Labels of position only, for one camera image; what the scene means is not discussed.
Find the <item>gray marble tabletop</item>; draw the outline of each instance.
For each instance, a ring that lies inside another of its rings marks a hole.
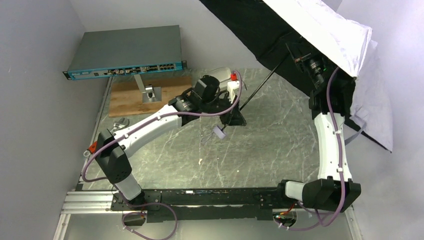
[[[241,103],[270,72],[239,69],[247,85]],[[143,79],[187,76],[195,83],[208,69],[149,73]],[[133,81],[116,77],[112,82]],[[108,117],[110,94],[98,132],[111,129],[119,117]],[[241,111],[247,126],[227,127],[227,138],[212,135],[218,117],[201,117],[163,134],[131,158],[132,173],[142,188],[240,188],[276,187],[283,180],[309,182],[318,176],[318,136],[308,108],[308,97],[273,74]],[[129,116],[130,125],[148,114]],[[87,177],[104,176],[94,162]],[[107,180],[85,183],[84,190],[108,190]]]

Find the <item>red cap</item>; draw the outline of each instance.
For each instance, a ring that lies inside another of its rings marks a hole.
[[[235,73],[231,73],[231,81],[237,81],[237,75]]]

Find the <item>black softbox fabric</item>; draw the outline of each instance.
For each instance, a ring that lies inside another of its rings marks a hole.
[[[309,76],[296,68],[286,47],[286,43],[298,41],[300,34],[266,3],[261,0],[200,0],[200,2],[240,39],[265,68],[272,70],[285,59],[275,73],[308,96],[315,89]],[[354,90],[354,87],[346,89],[350,96]],[[346,116],[345,124],[356,131],[360,130],[349,116]],[[364,132],[362,134],[376,142]]]

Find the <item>white wall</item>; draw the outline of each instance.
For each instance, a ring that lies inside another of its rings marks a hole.
[[[68,0],[0,7],[0,239],[52,239],[106,86],[71,82],[84,27]]]
[[[364,137],[347,147],[360,228],[367,240],[424,239],[423,1],[343,0],[337,12],[373,28],[393,108],[392,154]]]
[[[189,68],[263,67],[199,0],[71,2],[87,31],[179,25],[182,57]]]

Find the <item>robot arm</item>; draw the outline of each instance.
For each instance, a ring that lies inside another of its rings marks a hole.
[[[354,83],[352,78],[342,72],[337,76],[335,84],[331,84],[330,96],[328,96],[327,87],[330,84],[328,79],[330,79],[329,72],[331,71],[325,71],[327,68],[336,69],[336,66],[329,63],[328,59],[316,48],[309,47],[307,44],[287,44],[287,48],[300,71],[308,73],[315,86],[315,90],[309,96],[309,108],[312,111],[312,119],[318,133],[319,172],[318,180],[308,183],[283,180],[279,187],[284,197],[300,201],[306,208],[334,212],[339,204],[343,203],[340,212],[344,212],[361,194],[361,185],[352,181],[343,137],[345,116],[350,113],[350,106],[345,104],[348,96],[344,95],[344,88],[346,85]],[[337,126],[334,126],[327,100],[330,100]]]
[[[131,204],[143,204],[145,199],[142,188],[132,174],[128,158],[160,135],[180,128],[199,118],[198,115],[177,113],[214,114],[228,109],[237,97],[236,92],[239,89],[239,81],[228,82],[226,91],[220,91],[219,85],[220,82],[216,78],[205,75],[197,81],[193,88],[184,91],[146,119],[116,131],[113,135],[107,129],[99,134],[96,152],[106,144],[114,141],[115,136],[125,136],[122,140],[102,151],[95,160],[109,182],[115,185]],[[224,125],[246,125],[238,103],[236,103],[232,111],[220,115],[220,119]],[[142,130],[132,133],[142,125],[144,126]]]

